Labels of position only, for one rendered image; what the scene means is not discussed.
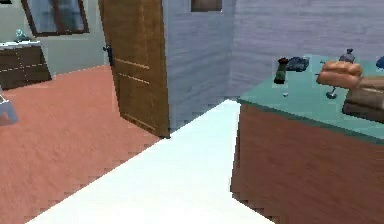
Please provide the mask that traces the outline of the brown wooden room door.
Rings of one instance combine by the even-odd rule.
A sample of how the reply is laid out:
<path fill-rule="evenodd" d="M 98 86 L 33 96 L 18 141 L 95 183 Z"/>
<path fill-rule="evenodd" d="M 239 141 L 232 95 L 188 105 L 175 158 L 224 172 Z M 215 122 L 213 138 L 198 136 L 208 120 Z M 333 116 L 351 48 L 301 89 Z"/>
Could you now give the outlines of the brown wooden room door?
<path fill-rule="evenodd" d="M 122 118 L 170 136 L 162 0 L 98 0 Z"/>

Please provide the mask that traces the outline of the dark blue crumpled cloth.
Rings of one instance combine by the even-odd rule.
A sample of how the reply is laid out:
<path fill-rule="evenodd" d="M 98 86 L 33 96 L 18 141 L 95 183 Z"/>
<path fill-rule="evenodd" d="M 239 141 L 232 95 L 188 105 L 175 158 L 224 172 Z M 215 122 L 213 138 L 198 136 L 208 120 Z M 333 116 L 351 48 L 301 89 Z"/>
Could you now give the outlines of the dark blue crumpled cloth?
<path fill-rule="evenodd" d="M 304 72 L 309 66 L 309 59 L 304 57 L 292 57 L 289 59 L 286 70 Z"/>

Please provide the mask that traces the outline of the brown counter with green top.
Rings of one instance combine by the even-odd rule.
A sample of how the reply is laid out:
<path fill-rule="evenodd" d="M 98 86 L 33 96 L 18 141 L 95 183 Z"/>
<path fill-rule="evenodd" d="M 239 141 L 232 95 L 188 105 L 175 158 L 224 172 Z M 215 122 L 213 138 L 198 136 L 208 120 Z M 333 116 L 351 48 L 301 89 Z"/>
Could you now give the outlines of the brown counter with green top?
<path fill-rule="evenodd" d="M 384 124 L 343 114 L 308 59 L 239 97 L 232 195 L 273 224 L 384 224 Z"/>

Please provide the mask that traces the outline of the orange bread loaf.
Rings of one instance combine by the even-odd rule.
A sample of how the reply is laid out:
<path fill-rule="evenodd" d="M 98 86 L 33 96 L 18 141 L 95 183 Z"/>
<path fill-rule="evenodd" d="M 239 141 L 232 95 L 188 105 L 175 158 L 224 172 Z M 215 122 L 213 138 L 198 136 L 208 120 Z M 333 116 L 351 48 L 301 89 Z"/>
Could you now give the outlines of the orange bread loaf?
<path fill-rule="evenodd" d="M 316 82 L 322 85 L 352 89 L 361 79 L 363 69 L 358 63 L 327 61 L 324 63 Z"/>

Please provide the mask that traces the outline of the grey round shaker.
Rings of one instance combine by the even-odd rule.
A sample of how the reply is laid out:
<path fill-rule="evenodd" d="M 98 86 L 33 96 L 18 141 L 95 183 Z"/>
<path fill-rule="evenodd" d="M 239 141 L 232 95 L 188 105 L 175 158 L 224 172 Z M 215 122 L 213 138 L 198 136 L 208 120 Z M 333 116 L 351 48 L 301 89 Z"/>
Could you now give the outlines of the grey round shaker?
<path fill-rule="evenodd" d="M 344 61 L 344 62 L 353 63 L 355 61 L 355 56 L 353 54 L 353 48 L 348 48 L 346 50 L 346 53 L 339 57 L 339 60 Z"/>

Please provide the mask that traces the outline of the brown framed window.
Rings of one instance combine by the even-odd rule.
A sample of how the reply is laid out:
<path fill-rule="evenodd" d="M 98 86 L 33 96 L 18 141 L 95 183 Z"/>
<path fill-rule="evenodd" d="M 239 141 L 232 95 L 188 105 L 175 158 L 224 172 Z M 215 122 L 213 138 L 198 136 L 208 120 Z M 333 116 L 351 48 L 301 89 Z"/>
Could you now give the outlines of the brown framed window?
<path fill-rule="evenodd" d="M 35 37 L 89 32 L 84 0 L 21 0 L 21 4 Z"/>

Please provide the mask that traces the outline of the brown wooden box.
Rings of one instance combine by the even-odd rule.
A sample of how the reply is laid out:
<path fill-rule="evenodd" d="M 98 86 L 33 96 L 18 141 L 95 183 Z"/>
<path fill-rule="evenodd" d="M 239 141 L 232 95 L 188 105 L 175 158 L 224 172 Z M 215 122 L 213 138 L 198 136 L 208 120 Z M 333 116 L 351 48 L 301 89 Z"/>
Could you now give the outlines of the brown wooden box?
<path fill-rule="evenodd" d="M 384 124 L 384 76 L 366 76 L 346 95 L 342 113 Z"/>

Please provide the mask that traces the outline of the dark brown chest of drawers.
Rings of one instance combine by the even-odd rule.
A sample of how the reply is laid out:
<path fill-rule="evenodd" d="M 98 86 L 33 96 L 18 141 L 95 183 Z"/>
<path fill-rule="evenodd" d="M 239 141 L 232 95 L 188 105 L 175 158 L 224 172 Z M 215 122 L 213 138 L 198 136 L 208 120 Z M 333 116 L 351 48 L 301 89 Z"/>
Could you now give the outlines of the dark brown chest of drawers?
<path fill-rule="evenodd" d="M 0 43 L 0 88 L 3 91 L 51 79 L 39 41 Z"/>

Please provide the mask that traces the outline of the small teal figurine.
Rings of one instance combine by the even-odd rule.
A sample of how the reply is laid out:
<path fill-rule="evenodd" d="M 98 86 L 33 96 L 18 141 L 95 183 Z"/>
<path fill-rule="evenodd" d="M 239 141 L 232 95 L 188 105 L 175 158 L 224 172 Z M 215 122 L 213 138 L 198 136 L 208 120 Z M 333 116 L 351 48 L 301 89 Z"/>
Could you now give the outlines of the small teal figurine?
<path fill-rule="evenodd" d="M 21 30 L 16 30 L 16 42 L 29 41 L 30 38 Z"/>

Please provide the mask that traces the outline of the brown framed wall picture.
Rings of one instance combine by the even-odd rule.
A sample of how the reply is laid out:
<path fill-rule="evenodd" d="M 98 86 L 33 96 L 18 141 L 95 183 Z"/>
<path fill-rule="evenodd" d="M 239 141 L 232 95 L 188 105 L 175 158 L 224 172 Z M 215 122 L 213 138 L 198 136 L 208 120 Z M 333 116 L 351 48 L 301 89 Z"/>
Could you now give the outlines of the brown framed wall picture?
<path fill-rule="evenodd" d="M 191 0 L 192 12 L 221 12 L 222 0 Z"/>

